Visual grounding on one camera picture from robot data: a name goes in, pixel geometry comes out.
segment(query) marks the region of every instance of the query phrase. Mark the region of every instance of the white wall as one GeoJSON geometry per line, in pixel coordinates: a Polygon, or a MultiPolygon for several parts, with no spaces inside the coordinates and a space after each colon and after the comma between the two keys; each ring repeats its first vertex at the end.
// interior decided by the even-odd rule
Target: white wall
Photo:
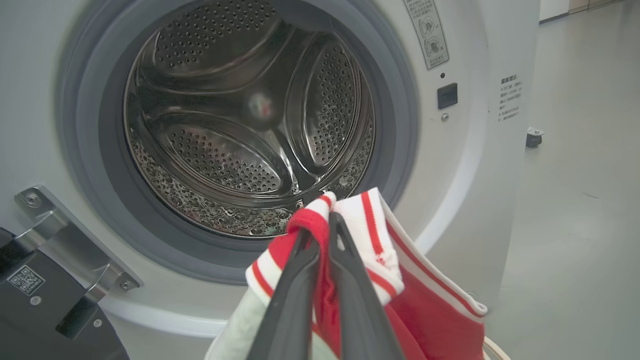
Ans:
{"type": "Polygon", "coordinates": [[[540,20],[569,11],[569,0],[540,0],[540,20]]]}

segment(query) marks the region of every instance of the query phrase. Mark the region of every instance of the stainless steel drum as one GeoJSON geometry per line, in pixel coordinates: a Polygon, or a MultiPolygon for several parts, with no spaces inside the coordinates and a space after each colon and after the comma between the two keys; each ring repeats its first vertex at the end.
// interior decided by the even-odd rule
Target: stainless steel drum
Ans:
{"type": "Polygon", "coordinates": [[[348,49],[264,1],[205,4],[156,31],[125,96],[138,172],[170,209],[216,233],[282,234],[322,192],[350,195],[371,157],[371,95],[348,49]]]}

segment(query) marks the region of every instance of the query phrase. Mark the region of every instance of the white appliance body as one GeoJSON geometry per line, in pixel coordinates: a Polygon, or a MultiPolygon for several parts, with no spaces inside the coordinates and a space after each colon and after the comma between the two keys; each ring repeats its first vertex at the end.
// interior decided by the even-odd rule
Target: white appliance body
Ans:
{"type": "MultiPolygon", "coordinates": [[[[32,226],[13,196],[43,184],[142,281],[140,288],[114,290],[100,303],[121,319],[115,327],[126,334],[121,339],[130,353],[154,347],[148,343],[153,334],[180,341],[213,338],[246,288],[178,274],[134,250],[101,219],[65,159],[56,130],[60,61],[90,1],[0,6],[1,225],[15,233],[32,226]]],[[[416,159],[396,215],[443,273],[491,309],[524,153],[539,2],[435,0],[449,61],[431,70],[403,0],[369,2],[400,41],[419,100],[416,159]],[[458,84],[458,104],[439,110],[437,89],[451,83],[458,84]],[[505,93],[515,89],[519,97],[504,102],[512,96],[505,93]]],[[[342,15],[336,9],[348,6],[339,0],[323,4],[316,6],[338,20],[342,15]]],[[[131,12],[116,22],[131,21],[131,12]]]]}

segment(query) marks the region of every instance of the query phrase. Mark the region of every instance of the caster wheel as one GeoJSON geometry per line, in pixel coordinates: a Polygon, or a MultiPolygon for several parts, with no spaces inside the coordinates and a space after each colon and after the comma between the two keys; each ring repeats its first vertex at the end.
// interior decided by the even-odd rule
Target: caster wheel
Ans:
{"type": "Polygon", "coordinates": [[[527,128],[527,147],[538,147],[542,143],[542,135],[545,132],[534,127],[527,128]]]}

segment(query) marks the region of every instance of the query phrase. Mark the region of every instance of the laundry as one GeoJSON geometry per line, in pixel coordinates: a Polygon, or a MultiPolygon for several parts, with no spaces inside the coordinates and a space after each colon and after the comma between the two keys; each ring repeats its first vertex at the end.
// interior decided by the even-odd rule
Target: laundry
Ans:
{"type": "Polygon", "coordinates": [[[312,313],[313,358],[340,357],[340,294],[326,265],[331,211],[344,218],[407,360],[483,358],[486,308],[419,253],[374,188],[340,201],[328,192],[293,215],[287,234],[275,238],[247,269],[249,289],[206,360],[246,358],[302,229],[311,232],[321,249],[312,313]]]}

